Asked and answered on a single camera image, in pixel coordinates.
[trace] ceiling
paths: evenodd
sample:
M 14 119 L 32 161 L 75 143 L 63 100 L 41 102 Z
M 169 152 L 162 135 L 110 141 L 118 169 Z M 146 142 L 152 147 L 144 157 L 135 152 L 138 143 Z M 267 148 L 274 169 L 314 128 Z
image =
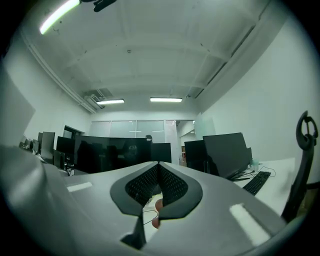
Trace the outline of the ceiling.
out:
M 118 0 L 81 3 L 44 35 L 64 1 L 42 1 L 22 25 L 58 77 L 84 97 L 196 97 L 259 21 L 268 0 Z

